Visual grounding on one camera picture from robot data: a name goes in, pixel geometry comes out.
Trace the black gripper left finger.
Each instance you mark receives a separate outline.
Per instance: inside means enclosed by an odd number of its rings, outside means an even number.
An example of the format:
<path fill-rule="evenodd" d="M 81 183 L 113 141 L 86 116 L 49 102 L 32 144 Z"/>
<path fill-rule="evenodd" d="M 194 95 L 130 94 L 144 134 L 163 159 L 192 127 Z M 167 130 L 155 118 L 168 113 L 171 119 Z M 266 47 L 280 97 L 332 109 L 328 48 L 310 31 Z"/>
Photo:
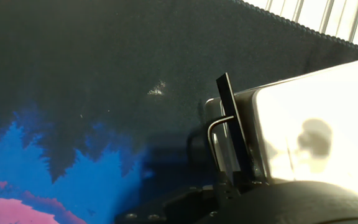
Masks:
<path fill-rule="evenodd" d="M 223 172 L 213 185 L 174 190 L 117 215 L 115 224 L 202 224 L 240 196 Z"/>

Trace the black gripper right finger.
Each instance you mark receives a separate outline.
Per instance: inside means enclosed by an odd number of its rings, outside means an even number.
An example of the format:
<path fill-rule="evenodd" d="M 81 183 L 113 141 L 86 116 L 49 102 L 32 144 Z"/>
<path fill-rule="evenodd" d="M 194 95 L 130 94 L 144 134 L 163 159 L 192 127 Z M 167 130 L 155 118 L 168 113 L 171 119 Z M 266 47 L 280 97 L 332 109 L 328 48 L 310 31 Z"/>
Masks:
<path fill-rule="evenodd" d="M 266 182 L 261 182 L 256 178 L 249 177 L 243 171 L 234 171 L 233 172 L 233 181 L 234 186 L 238 189 L 253 189 L 261 186 L 268 186 L 269 184 Z"/>

